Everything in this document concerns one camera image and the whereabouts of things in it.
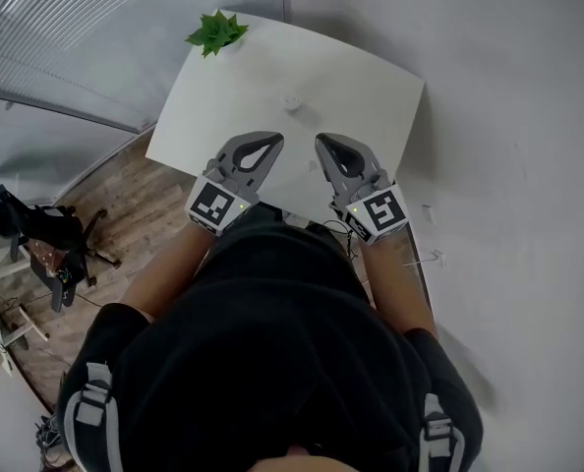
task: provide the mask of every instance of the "forearm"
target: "forearm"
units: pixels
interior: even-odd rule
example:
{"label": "forearm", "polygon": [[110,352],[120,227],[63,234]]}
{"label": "forearm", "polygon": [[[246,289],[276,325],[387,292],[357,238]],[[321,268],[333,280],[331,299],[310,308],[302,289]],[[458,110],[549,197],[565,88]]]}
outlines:
{"label": "forearm", "polygon": [[398,332],[423,328],[436,337],[432,310],[399,260],[392,240],[386,238],[374,245],[360,246],[378,312]]}
{"label": "forearm", "polygon": [[185,291],[213,241],[211,233],[188,223],[137,274],[122,303],[159,318]]}

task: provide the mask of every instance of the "black cable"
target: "black cable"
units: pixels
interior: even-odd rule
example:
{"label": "black cable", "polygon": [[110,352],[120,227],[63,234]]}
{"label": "black cable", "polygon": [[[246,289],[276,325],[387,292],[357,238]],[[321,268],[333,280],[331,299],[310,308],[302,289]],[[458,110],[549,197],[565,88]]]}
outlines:
{"label": "black cable", "polygon": [[67,360],[65,360],[63,357],[61,357],[60,355],[54,355],[53,353],[50,353],[49,351],[44,350],[43,348],[37,348],[36,346],[32,346],[31,344],[28,344],[28,348],[31,348],[31,349],[36,350],[36,351],[40,351],[41,353],[44,353],[48,357],[52,357],[53,359],[56,359],[59,362],[62,362],[63,364],[67,364],[69,367],[72,367],[72,365],[69,362],[67,362]]}
{"label": "black cable", "polygon": [[94,303],[93,301],[91,301],[90,299],[87,299],[87,297],[85,297],[84,295],[80,295],[80,294],[76,294],[78,297],[80,297],[81,299],[85,299],[85,301],[87,301],[89,304],[93,304],[94,306],[97,306],[98,308],[103,308],[102,305]]}
{"label": "black cable", "polygon": [[[0,300],[4,301],[4,303],[2,304],[2,307],[3,307],[3,306],[6,306],[6,305],[7,305],[8,303],[10,303],[11,301],[16,301],[16,300],[17,300],[17,297],[15,296],[15,297],[11,297],[10,299],[4,299],[4,298],[2,297],[2,295],[0,294]],[[8,311],[8,309],[6,309],[6,310],[4,310],[4,311],[1,311],[1,312],[0,312],[0,315],[2,315],[2,314],[4,314],[4,313],[6,313],[7,311]]]}
{"label": "black cable", "polygon": [[[41,296],[34,297],[33,299],[30,299],[29,301],[25,301],[23,303],[18,303],[18,304],[15,304],[14,306],[9,306],[4,311],[0,311],[0,316],[8,313],[9,311],[16,310],[17,308],[20,308],[20,307],[22,307],[22,306],[24,306],[26,304],[33,303],[34,301],[38,301],[39,299],[42,299],[43,297],[47,297],[48,295],[51,295],[51,294],[52,294],[51,292],[48,292],[48,293],[43,294]],[[11,297],[10,299],[8,299],[7,302],[12,301],[13,299],[17,299],[17,297]]]}
{"label": "black cable", "polygon": [[62,465],[57,465],[58,461],[62,456],[62,451],[53,458],[51,461],[47,457],[47,453],[50,448],[62,444],[58,428],[56,427],[56,419],[54,416],[50,418],[41,418],[43,423],[41,425],[36,424],[38,431],[36,432],[36,445],[40,449],[41,455],[41,468],[40,472],[44,471],[65,471],[74,464],[74,460],[70,459]]}
{"label": "black cable", "polygon": [[[336,231],[335,229],[330,229],[329,227],[327,227],[326,225],[329,224],[330,222],[334,222],[336,224],[340,224],[342,227],[344,227],[344,232],[342,232],[342,231]],[[347,257],[349,258],[349,261],[353,262],[355,259],[357,259],[358,257],[360,257],[358,254],[356,254],[351,249],[351,241],[352,241],[353,232],[354,232],[353,229],[351,229],[347,224],[345,224],[341,220],[327,220],[322,225],[324,227],[326,227],[331,232],[334,232],[336,234],[346,235],[346,237],[347,237]]]}

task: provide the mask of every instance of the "white wall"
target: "white wall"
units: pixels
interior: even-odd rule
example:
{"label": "white wall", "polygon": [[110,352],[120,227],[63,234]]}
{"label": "white wall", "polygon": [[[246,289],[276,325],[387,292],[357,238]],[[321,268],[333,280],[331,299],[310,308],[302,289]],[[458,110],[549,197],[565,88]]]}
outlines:
{"label": "white wall", "polygon": [[[397,178],[479,470],[584,470],[584,0],[292,0],[292,23],[427,82]],[[436,225],[421,204],[433,206]]]}
{"label": "white wall", "polygon": [[49,203],[136,135],[0,100],[0,183],[20,200]]}
{"label": "white wall", "polygon": [[0,368],[0,472],[38,470],[36,427],[47,412],[17,373]]}

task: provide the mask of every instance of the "small succulent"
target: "small succulent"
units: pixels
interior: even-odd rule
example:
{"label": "small succulent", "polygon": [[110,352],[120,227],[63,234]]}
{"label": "small succulent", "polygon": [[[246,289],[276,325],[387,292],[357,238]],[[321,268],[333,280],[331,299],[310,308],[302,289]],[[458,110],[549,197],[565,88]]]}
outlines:
{"label": "small succulent", "polygon": [[248,25],[237,24],[237,14],[227,20],[220,11],[217,11],[215,16],[203,14],[201,21],[203,26],[188,36],[186,41],[202,45],[205,58],[211,52],[217,56],[222,47],[236,42],[249,28]]}

